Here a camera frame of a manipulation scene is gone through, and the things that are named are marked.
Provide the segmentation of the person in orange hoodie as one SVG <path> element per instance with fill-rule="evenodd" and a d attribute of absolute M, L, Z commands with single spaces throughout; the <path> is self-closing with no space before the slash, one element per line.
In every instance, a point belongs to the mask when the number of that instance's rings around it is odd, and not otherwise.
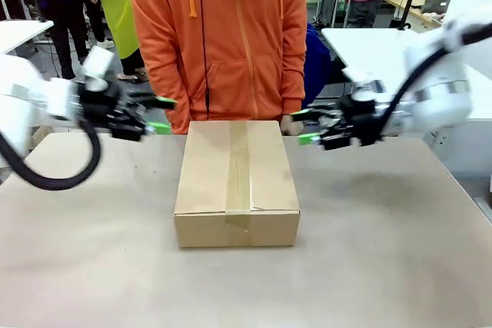
<path fill-rule="evenodd" d="M 191 121 L 282 117 L 283 33 L 305 0 L 131 0 L 140 36 L 175 45 Z"/>

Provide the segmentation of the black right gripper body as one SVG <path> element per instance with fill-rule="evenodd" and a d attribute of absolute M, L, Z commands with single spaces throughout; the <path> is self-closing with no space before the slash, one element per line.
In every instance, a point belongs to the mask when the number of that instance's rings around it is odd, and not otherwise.
<path fill-rule="evenodd" d="M 360 146 L 382 141 L 376 101 L 356 101 L 351 95 L 339 99 L 321 114 L 321 146 L 326 151 L 349 147 L 355 139 Z"/>

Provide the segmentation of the person's left hand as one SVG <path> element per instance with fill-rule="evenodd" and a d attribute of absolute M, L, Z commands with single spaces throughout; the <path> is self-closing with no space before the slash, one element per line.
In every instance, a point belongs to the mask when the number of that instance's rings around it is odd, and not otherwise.
<path fill-rule="evenodd" d="M 294 121 L 292 116 L 284 115 L 280 121 L 281 133 L 286 136 L 298 136 L 303 133 L 304 126 L 300 121 Z"/>

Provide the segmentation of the bystander in black clothes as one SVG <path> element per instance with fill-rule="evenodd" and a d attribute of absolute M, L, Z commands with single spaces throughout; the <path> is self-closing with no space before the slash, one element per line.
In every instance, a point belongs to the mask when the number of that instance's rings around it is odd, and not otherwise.
<path fill-rule="evenodd" d="M 75 78 L 72 68 L 70 40 L 80 62 L 88 55 L 85 46 L 85 27 L 80 0 L 38 0 L 43 15 L 53 22 L 50 31 L 63 78 Z"/>

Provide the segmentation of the bystander in yellow-green garment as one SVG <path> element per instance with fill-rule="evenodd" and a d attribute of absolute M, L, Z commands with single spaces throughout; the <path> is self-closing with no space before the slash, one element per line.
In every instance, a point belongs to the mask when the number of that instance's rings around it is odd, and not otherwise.
<path fill-rule="evenodd" d="M 101 0 L 101 4 L 123 69 L 118 79 L 134 80 L 138 74 L 145 74 L 145 63 L 139 50 L 131 0 Z"/>

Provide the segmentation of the person's right forearm orange sleeve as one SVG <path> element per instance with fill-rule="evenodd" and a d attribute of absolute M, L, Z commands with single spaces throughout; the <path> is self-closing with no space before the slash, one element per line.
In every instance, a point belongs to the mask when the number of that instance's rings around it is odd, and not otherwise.
<path fill-rule="evenodd" d="M 166 114 L 175 134 L 187 134 L 191 115 L 188 93 L 178 69 L 178 54 L 168 38 L 139 37 L 140 52 L 145 62 L 151 86 L 157 96 L 176 101 Z"/>

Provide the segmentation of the white side table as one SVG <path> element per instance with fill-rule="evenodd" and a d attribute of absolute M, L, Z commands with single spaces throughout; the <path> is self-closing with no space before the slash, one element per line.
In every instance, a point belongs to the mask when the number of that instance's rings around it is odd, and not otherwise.
<path fill-rule="evenodd" d="M 52 21 L 0 21 L 0 54 L 6 54 L 53 26 Z"/>

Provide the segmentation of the beige background workbench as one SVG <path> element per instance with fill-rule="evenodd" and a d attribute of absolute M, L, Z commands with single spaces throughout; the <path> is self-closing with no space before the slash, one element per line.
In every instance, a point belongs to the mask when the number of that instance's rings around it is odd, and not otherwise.
<path fill-rule="evenodd" d="M 394 18 L 401 20 L 404 15 L 404 9 L 407 5 L 407 0 L 384 0 L 389 5 L 395 7 Z M 437 13 L 423 13 L 421 7 L 426 0 L 412 0 L 410 10 L 406 17 L 406 24 L 409 24 L 409 28 L 416 33 L 423 33 L 426 31 L 439 28 L 442 25 L 445 14 L 438 15 Z"/>

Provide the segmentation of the blue chair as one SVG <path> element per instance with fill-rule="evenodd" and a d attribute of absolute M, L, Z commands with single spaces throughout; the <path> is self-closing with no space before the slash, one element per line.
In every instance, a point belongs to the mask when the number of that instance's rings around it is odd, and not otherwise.
<path fill-rule="evenodd" d="M 331 54 L 323 44 L 317 30 L 307 24 L 306 55 L 304 63 L 304 93 L 302 108 L 312 104 L 328 83 L 331 70 Z"/>

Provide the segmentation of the brown cardboard box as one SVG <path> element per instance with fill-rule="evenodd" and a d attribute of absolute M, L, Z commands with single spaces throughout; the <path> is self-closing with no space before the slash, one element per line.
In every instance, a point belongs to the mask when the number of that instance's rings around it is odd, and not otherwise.
<path fill-rule="evenodd" d="M 174 211 L 179 247 L 291 247 L 300 216 L 276 121 L 191 122 Z"/>

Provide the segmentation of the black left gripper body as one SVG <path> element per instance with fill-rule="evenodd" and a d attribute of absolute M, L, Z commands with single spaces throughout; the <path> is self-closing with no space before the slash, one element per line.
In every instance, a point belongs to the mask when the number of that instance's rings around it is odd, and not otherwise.
<path fill-rule="evenodd" d="M 94 128 L 106 129 L 116 139 L 140 141 L 146 135 L 147 124 L 125 98 L 124 89 L 117 82 L 108 82 L 101 91 L 90 91 L 78 83 L 82 117 Z"/>

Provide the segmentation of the person's left forearm orange sleeve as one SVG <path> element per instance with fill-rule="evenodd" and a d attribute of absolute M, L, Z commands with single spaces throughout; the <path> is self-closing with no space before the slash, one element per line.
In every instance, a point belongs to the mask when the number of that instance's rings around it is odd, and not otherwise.
<path fill-rule="evenodd" d="M 281 97 L 282 114 L 290 115 L 301 109 L 304 100 L 304 63 L 307 22 L 289 27 L 283 33 Z"/>

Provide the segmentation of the large white table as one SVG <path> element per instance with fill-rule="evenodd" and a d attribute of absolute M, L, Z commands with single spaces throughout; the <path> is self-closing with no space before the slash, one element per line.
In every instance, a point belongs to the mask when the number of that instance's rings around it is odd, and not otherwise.
<path fill-rule="evenodd" d="M 406 77 L 405 48 L 421 38 L 394 28 L 324 28 L 322 35 L 343 63 L 383 81 L 388 97 Z M 466 71 L 473 102 L 469 120 L 492 121 L 492 81 L 470 66 Z"/>

